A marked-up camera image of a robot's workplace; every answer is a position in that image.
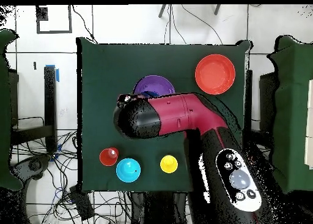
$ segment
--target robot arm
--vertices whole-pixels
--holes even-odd
[[[120,95],[114,112],[117,130],[128,138],[153,138],[199,130],[199,165],[204,190],[219,224],[254,224],[262,199],[241,149],[218,110],[200,94],[155,98]]]

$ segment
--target green board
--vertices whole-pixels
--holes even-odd
[[[9,85],[9,63],[6,60],[7,45],[15,40],[17,35],[8,29],[0,30],[0,187],[20,190],[23,185],[10,170],[11,161],[11,96]]]
[[[199,92],[194,71],[198,62],[210,54],[222,54],[234,64],[233,86],[218,96],[238,119],[238,125],[227,110],[230,129],[241,143],[243,127],[245,53],[250,42],[232,46],[213,45],[96,45],[80,39],[82,48],[83,106],[83,190],[177,191],[189,192],[193,187],[183,150],[183,133],[166,138],[128,140],[113,125],[113,111],[119,94],[133,91],[144,76],[161,75],[176,92]],[[215,96],[205,96],[217,107],[224,106]],[[141,175],[133,183],[123,183],[116,175],[116,165],[103,166],[100,152],[107,147],[119,150],[118,161],[131,157],[141,165]],[[164,173],[160,161],[171,154],[179,167],[172,174]]]
[[[313,191],[313,170],[304,164],[309,80],[313,79],[313,45],[290,36],[276,40],[270,55],[280,85],[275,92],[272,161],[274,177],[285,193]]]

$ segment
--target black frame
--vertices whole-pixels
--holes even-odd
[[[40,12],[46,7],[36,6],[36,23],[37,23],[37,34],[60,34],[60,33],[72,33],[72,13],[71,5],[68,6],[68,31],[40,31],[40,21],[48,20],[48,17],[41,18]]]
[[[41,127],[32,127],[28,129],[13,129],[11,132],[11,145],[19,145],[39,138],[46,138],[46,151],[54,153],[57,151],[57,133],[56,133],[56,80],[54,67],[44,68],[45,79],[45,125]],[[14,119],[17,116],[17,84],[11,84],[11,100],[12,115]]]

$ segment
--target cable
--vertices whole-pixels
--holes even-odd
[[[126,196],[125,196],[125,193],[123,193],[123,197],[124,197],[125,207],[128,208],[128,206],[127,206],[127,204],[126,204]],[[126,224],[126,221],[127,221],[127,215],[125,214],[125,222],[124,222],[124,224]]]
[[[74,5],[72,5],[72,7],[73,7],[73,11],[79,16],[79,17],[81,17],[81,19],[83,20],[83,23],[84,23],[84,27],[85,27],[85,29],[86,29],[86,31],[88,31],[88,33],[90,34],[90,36],[91,36],[91,38],[92,38],[92,40],[95,42],[95,43],[97,43],[98,44],[98,42],[96,41],[96,39],[95,39],[95,37],[94,37],[94,35],[92,35],[91,33],[90,33],[90,31],[87,29],[87,27],[86,27],[86,23],[85,23],[85,20],[84,20],[84,18],[75,10],[75,8],[74,8]]]
[[[167,30],[167,28],[168,28],[168,24],[169,24],[169,21],[168,21],[168,23],[166,23],[166,26],[165,26],[164,44],[165,44],[165,36],[166,36],[166,30]]]
[[[174,11],[173,11],[173,8],[171,8],[171,9],[172,9],[172,15],[173,15],[173,24],[174,24],[174,27],[175,27],[175,29],[176,29],[177,33],[179,34],[179,36],[183,39],[184,43],[186,44],[185,39],[183,38],[183,36],[182,36],[182,35],[180,35],[179,31],[178,31],[178,30],[177,30],[177,28],[176,28],[176,25],[175,25],[175,19],[174,19]]]
[[[195,16],[195,14],[191,13],[189,10],[186,10],[183,5],[182,5],[182,7],[183,7],[183,9],[184,9],[186,12],[189,12],[192,16]],[[213,29],[213,27],[212,27],[211,25],[209,25],[208,23],[206,23],[204,20],[201,20],[201,21],[202,21],[203,23],[205,23],[207,26],[209,26],[211,29]],[[220,38],[219,35],[218,35],[218,33],[215,31],[215,29],[213,29],[213,30],[214,30],[215,34],[218,36],[219,41],[221,42],[221,44],[223,44],[221,38]]]
[[[61,140],[62,138],[64,138],[63,142],[59,145],[59,147],[63,147],[64,144],[71,138],[72,138],[72,142],[75,141],[75,136],[73,136],[74,134],[76,134],[77,131],[75,132],[68,132],[67,134],[64,134],[64,135],[61,135],[59,136],[59,140]],[[43,148],[45,148],[45,145],[42,141],[42,139],[40,139],[40,142],[38,141],[35,141],[36,143],[38,143],[39,145],[43,146]],[[39,154],[46,154],[46,153],[41,153],[41,152],[36,152],[36,151],[33,151],[32,148],[29,147],[28,143],[26,143],[28,147],[24,147],[24,151],[26,151],[25,155],[39,155]],[[68,165],[69,163],[73,160],[73,159],[77,159],[77,154],[75,152],[70,152],[70,151],[66,151],[65,149],[61,150],[60,152],[58,152],[58,155],[59,156],[65,156],[67,157],[67,159],[65,159],[64,162],[60,162],[58,159],[56,158],[53,158],[53,161],[54,163],[56,164],[56,167],[57,169],[60,171],[60,181],[61,181],[61,187],[56,187],[55,183],[54,183],[54,177],[53,177],[53,174],[52,172],[48,169],[48,172],[49,174],[51,175],[52,177],[52,182],[53,182],[53,186],[54,188],[56,189],[55,191],[55,196],[53,198],[53,202],[51,204],[51,207],[50,209],[47,211],[46,214],[42,214],[44,215],[44,218],[42,220],[42,223],[41,224],[46,224],[47,222],[47,219],[48,217],[53,214],[56,218],[58,218],[59,220],[71,220],[73,222],[73,224],[77,224],[74,219],[76,218],[79,218],[80,216],[79,215],[72,215],[70,210],[75,210],[75,209],[71,209],[71,208],[67,208],[67,206],[65,205],[65,202],[66,203],[69,203],[69,204],[72,204],[72,201],[70,201],[70,196],[69,196],[69,193],[67,192],[66,188],[68,186],[68,177],[65,173],[65,170],[68,169],[68,170],[74,170],[73,168],[69,168]],[[62,196],[59,198],[58,197],[58,193],[62,192]],[[59,201],[53,205],[54,203],[54,200],[55,199],[58,199]],[[63,218],[61,213],[59,212],[58,208],[61,207],[61,208],[64,208],[65,209],[65,212],[68,212],[68,214],[70,215],[70,218]]]
[[[43,120],[43,118],[42,117],[38,117],[38,116],[36,116],[36,117],[20,118],[20,119],[18,119],[18,121],[22,120],[22,119],[37,119],[37,118],[40,118],[42,120],[42,125],[45,125],[45,121]]]

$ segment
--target wire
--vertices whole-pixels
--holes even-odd
[[[177,33],[179,34],[179,36],[183,39],[184,43],[186,44],[185,39],[183,38],[182,35],[180,35],[179,31],[178,31],[177,28],[176,28],[173,8],[171,8],[171,10],[172,10],[172,15],[173,15],[173,24],[174,24],[174,27],[175,27]]]
[[[164,44],[165,44],[165,36],[166,36],[166,30],[167,30],[167,28],[168,28],[168,24],[169,24],[169,21],[168,21],[168,23],[166,23],[166,26],[165,26]]]
[[[53,162],[56,164],[56,168],[59,170],[59,173],[60,173],[60,183],[61,183],[61,186],[57,187],[55,185],[55,181],[54,181],[55,174],[53,175],[53,173],[48,169],[48,172],[49,172],[49,174],[52,177],[52,184],[53,184],[53,186],[55,188],[55,194],[54,194],[53,202],[51,203],[51,207],[49,208],[49,210],[47,211],[46,214],[42,214],[42,215],[44,215],[44,218],[43,218],[41,224],[53,224],[56,220],[58,220],[58,221],[69,221],[69,220],[71,220],[73,222],[73,224],[80,224],[78,222],[75,222],[76,219],[80,218],[79,214],[74,215],[71,212],[72,210],[76,210],[76,208],[73,208],[74,204],[73,204],[72,201],[70,201],[70,194],[67,191],[68,177],[67,177],[67,175],[65,173],[66,170],[77,170],[77,169],[73,169],[73,168],[69,168],[68,167],[69,163],[73,159],[77,159],[77,154],[76,154],[76,152],[70,152],[70,151],[67,151],[65,149],[62,149],[62,147],[64,147],[66,142],[68,140],[70,140],[71,138],[72,138],[72,143],[74,145],[75,140],[76,140],[76,135],[75,135],[76,133],[77,133],[77,131],[75,131],[75,132],[68,132],[67,134],[58,136],[58,139],[59,139],[58,142],[60,140],[62,140],[62,139],[63,140],[62,140],[62,143],[59,145],[61,150],[57,154],[59,156],[63,155],[64,157],[66,157],[66,159],[63,162],[61,162],[59,159],[53,157]],[[38,141],[36,141],[36,142],[39,145],[41,145],[43,148],[45,148],[45,145],[44,145],[44,143],[42,142],[41,139],[40,139],[40,141],[41,141],[41,143],[38,142]],[[37,152],[33,151],[32,148],[29,145],[28,145],[28,147],[24,147],[24,148],[25,149],[22,150],[22,151],[25,151],[26,155],[31,155],[31,154],[37,155]],[[126,196],[125,196],[125,194],[128,194],[128,193],[124,193],[124,192],[122,192],[122,193],[123,193],[123,198],[120,197],[120,192],[118,192],[118,197],[114,197],[114,198],[110,199],[110,200],[113,200],[113,199],[116,199],[116,198],[119,199],[119,202],[117,202],[115,204],[115,215],[111,214],[111,205],[109,204],[110,200],[105,200],[104,197],[101,195],[101,193],[99,193],[100,196],[103,198],[103,201],[105,201],[104,204],[108,204],[110,206],[110,215],[99,215],[99,217],[104,218],[106,220],[109,220],[109,222],[107,224],[120,224],[118,222],[118,217],[120,217],[123,213],[125,213],[124,224],[127,224],[127,218],[130,218],[136,224],[136,220],[132,219],[132,217],[128,213],[128,211],[130,211],[130,208],[127,205]],[[117,210],[118,206],[121,206],[121,208],[122,208],[122,212],[119,215],[116,214],[116,210]],[[68,212],[69,217],[64,217],[64,214],[66,212]],[[49,222],[49,218],[51,217],[51,215],[53,215],[56,219]]]
[[[90,34],[90,36],[91,36],[91,38],[92,38],[92,40],[95,42],[95,43],[97,43],[98,44],[98,42],[96,41],[96,39],[95,39],[95,37],[94,37],[94,35],[92,35],[91,33],[90,33],[90,31],[87,29],[87,27],[86,27],[86,23],[85,23],[85,20],[84,20],[84,18],[75,10],[75,8],[74,8],[74,5],[72,5],[72,7],[73,7],[73,11],[79,16],[79,17],[81,17],[81,19],[83,20],[83,23],[84,23],[84,27],[85,27],[85,29],[86,29],[86,31],[88,31],[88,33]]]
[[[42,125],[45,125],[45,121],[43,120],[43,118],[42,117],[38,117],[38,116],[36,116],[36,117],[27,117],[27,118],[19,118],[18,120],[22,120],[22,119],[37,119],[37,118],[40,118],[42,120]]]
[[[191,13],[189,10],[186,10],[183,5],[182,5],[182,7],[183,7],[183,9],[184,9],[186,12],[189,12],[192,16],[195,16],[195,14]],[[211,29],[213,29],[213,27],[212,27],[211,25],[209,25],[208,23],[206,23],[204,20],[201,20],[201,21],[202,21],[203,23],[205,23],[207,26],[209,26]],[[213,29],[213,30],[214,30],[215,34],[218,36],[219,41],[221,42],[221,44],[223,44],[221,38],[220,38],[219,35],[218,35],[218,33],[215,31],[215,29]]]

